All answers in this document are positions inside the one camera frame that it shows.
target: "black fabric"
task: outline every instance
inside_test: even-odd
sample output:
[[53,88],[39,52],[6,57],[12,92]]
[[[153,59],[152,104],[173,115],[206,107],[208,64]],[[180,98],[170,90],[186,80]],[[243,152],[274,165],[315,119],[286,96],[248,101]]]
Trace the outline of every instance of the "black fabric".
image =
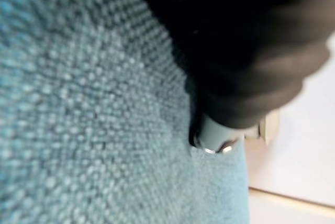
[[334,0],[147,0],[187,56],[204,111],[234,128],[289,102],[326,62]]

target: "teal fabric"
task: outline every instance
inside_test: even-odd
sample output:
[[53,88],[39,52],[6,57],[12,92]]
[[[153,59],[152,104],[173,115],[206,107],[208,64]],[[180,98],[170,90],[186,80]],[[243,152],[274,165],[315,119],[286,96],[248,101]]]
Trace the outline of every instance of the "teal fabric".
[[142,0],[0,0],[0,223],[248,223],[243,144],[188,144]]

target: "woven upholstery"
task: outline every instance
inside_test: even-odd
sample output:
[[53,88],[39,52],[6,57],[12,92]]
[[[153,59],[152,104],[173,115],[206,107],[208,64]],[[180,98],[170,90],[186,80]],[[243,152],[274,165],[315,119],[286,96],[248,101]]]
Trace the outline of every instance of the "woven upholstery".
[[0,223],[248,223],[243,146],[188,144],[142,0],[0,0]]

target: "fabric texture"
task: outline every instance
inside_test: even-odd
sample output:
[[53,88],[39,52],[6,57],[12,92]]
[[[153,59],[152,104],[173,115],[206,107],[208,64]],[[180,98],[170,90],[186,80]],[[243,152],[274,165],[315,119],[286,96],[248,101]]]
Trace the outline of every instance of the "fabric texture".
[[142,0],[0,0],[0,223],[248,223],[243,145],[188,143]]
[[329,58],[334,0],[146,0],[189,62],[203,111],[249,128]]

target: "white surface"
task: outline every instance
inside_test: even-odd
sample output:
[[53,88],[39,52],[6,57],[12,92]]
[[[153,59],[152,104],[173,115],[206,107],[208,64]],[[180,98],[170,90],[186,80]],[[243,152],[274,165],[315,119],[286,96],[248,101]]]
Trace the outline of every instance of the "white surface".
[[277,138],[268,147],[256,141],[245,147],[251,187],[335,206],[334,54],[281,109]]
[[334,224],[335,210],[250,192],[250,224]]

